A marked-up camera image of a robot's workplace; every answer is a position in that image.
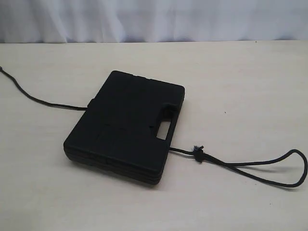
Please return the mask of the black plastic carrying case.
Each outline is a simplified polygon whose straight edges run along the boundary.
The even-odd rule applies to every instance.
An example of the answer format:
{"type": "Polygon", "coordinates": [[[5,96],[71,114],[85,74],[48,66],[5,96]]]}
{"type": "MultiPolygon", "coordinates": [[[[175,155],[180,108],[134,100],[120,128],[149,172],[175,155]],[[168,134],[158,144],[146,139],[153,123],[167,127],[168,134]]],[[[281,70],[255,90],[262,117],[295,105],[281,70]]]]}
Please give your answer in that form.
{"type": "Polygon", "coordinates": [[[157,185],[183,86],[112,71],[64,141],[69,160],[157,185]]]}

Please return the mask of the white backdrop curtain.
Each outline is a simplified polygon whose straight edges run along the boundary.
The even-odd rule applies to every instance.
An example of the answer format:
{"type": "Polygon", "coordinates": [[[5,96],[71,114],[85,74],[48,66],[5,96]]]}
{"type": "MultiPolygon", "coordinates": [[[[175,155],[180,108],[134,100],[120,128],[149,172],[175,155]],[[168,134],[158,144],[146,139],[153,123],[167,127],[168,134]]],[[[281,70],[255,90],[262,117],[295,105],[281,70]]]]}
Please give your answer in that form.
{"type": "Polygon", "coordinates": [[[305,0],[3,0],[2,43],[305,40],[305,0]]]}

